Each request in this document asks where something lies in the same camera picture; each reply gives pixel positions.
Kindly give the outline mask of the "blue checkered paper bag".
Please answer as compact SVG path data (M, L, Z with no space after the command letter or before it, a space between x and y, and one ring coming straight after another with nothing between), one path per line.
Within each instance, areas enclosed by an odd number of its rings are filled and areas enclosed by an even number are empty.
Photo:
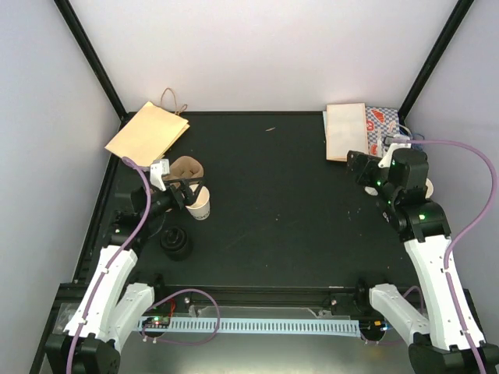
M364 103L329 104L327 112L326 159L345 161L350 150L383 157L387 136L399 134L398 111Z

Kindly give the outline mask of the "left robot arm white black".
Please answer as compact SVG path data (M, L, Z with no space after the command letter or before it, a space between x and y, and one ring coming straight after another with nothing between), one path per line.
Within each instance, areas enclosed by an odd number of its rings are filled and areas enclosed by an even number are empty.
M168 293L158 279L128 283L149 236L148 224L169 209L192 206L204 180L180 178L156 191L149 182L128 194L129 205L115 216L104 238L96 270L82 301L62 332L44 350L54 373L117 373L122 348L139 318L157 311Z

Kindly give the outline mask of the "black frame post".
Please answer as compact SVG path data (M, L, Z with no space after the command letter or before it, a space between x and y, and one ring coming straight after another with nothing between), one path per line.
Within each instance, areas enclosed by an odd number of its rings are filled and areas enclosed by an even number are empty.
M122 104L122 101L120 100L114 85L102 65L94 46L87 36L87 33L71 2L69 0L54 0L54 3L69 28L73 38L80 47L80 50L87 60L88 65L96 76L97 81L100 83L109 103L113 107L119 120L122 122L126 118L128 112Z
M401 124L405 123L410 111L422 93L423 88L426 86L427 81L437 67L438 62L441 60L441 57L445 53L448 45L451 43L474 2L474 0L458 0L456 2L417 77L413 81L409 92L403 100L401 107L398 109L398 119Z

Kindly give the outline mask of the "right black frame post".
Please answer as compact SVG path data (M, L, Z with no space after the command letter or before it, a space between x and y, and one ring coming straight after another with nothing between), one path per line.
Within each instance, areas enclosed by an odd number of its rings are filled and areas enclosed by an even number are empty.
M401 124L405 123L410 111L422 93L423 88L426 86L427 81L437 67L438 62L441 60L441 57L445 53L448 45L451 43L474 2L474 0L458 0L456 2L417 77L413 81L409 92L403 100L401 107L398 109L398 119Z

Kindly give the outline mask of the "small electronics board right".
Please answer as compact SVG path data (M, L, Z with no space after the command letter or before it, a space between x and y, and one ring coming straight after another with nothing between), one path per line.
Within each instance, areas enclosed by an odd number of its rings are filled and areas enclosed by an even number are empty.
M374 340L375 337L382 337L389 330L385 321L374 320L360 322L359 328L364 337Z

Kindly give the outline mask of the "left black frame post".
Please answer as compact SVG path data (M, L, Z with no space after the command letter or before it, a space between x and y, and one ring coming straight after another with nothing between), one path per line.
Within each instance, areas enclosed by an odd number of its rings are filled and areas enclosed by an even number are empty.
M109 103L113 107L119 120L122 122L126 118L128 112L122 104L122 101L120 100L114 85L102 65L94 46L87 36L87 33L71 2L69 0L54 0L54 3L69 28L73 38L80 47L80 50L87 60L88 65L96 76L97 81L100 83Z

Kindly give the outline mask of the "light blue paper bag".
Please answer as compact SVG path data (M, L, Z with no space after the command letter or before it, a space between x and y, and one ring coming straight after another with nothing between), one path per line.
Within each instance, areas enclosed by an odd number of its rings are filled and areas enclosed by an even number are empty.
M325 135L325 137L327 137L327 112L323 111L322 115L323 115L323 121L324 121L324 135Z

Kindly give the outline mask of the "white paper coffee cup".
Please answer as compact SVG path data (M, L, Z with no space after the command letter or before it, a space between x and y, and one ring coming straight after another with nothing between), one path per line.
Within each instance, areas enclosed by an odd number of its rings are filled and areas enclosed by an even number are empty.
M186 209L191 216L198 221L207 219L211 212L210 192L208 188L202 187L195 203L186 206Z

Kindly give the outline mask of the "stack of black lids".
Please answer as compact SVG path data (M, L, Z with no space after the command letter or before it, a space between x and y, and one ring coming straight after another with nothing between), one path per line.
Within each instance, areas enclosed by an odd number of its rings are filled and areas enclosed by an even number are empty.
M187 231L179 226L167 227L161 234L160 244L165 255L177 262L187 259L193 251Z

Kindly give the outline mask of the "stack of paper cups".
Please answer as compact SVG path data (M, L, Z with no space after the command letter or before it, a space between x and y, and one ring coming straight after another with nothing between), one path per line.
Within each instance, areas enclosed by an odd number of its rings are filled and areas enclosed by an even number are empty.
M434 193L434 185L431 180L426 179L426 199L429 199Z

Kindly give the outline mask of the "small electronics board left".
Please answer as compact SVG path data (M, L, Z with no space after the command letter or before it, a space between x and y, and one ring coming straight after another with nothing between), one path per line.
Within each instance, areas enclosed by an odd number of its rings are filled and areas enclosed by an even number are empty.
M170 322L169 316L149 316L141 322L141 329L145 332L164 332L168 329Z

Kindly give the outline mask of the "brown cardboard cup carrier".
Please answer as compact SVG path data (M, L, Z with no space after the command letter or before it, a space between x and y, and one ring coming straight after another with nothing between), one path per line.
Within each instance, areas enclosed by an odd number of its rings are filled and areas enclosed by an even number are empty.
M204 170L202 164L196 159L190 156L181 156L177 158L170 165L170 174L163 176L165 187L169 190L172 186L175 189L180 189L181 184L175 182L171 185L167 185L168 181L176 179L191 179L191 178L202 178L204 175Z

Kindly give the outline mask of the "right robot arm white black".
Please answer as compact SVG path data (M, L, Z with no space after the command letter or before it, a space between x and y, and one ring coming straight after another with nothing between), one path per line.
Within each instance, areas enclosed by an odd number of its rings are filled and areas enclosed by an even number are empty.
M397 232L416 270L426 312L413 307L393 284L365 287L356 308L378 311L408 346L416 373L493 373L498 347L486 341L466 301L452 256L443 208L427 195L427 155L393 146L383 158L351 150L348 170L377 192L385 220Z

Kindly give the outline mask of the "brown kraft paper bag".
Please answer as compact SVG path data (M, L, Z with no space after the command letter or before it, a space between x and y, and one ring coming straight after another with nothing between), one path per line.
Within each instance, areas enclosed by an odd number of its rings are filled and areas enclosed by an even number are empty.
M148 167L189 128L188 120L148 101L104 147L119 158Z

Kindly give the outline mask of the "small electronics board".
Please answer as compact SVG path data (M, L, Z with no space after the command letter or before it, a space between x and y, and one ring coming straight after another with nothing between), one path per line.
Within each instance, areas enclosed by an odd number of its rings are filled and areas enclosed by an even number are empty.
M385 321L374 320L360 322L359 328L364 337L374 340L375 337L382 337L389 330Z
M141 329L145 332L164 332L168 329L170 322L169 316L149 316L141 322Z

